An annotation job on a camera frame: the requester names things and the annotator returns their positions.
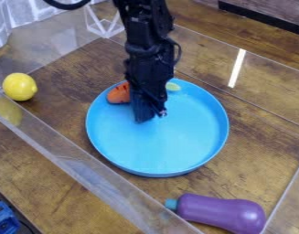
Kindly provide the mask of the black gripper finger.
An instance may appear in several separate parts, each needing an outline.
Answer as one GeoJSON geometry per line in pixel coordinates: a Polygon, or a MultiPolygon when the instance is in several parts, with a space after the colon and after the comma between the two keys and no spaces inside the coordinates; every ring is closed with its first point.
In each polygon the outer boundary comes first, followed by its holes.
{"type": "Polygon", "coordinates": [[[152,94],[149,91],[129,86],[129,98],[134,115],[134,121],[142,123],[154,116],[164,117],[166,115],[164,103],[166,101],[165,89],[160,94],[152,94]]]}

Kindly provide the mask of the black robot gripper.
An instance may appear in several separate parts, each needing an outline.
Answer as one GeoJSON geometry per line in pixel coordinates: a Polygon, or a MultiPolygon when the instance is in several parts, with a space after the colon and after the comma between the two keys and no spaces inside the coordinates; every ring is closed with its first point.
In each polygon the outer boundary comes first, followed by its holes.
{"type": "Polygon", "coordinates": [[[125,29],[125,79],[138,87],[162,88],[173,76],[177,43],[168,37],[173,17],[164,0],[113,0],[125,29]]]}

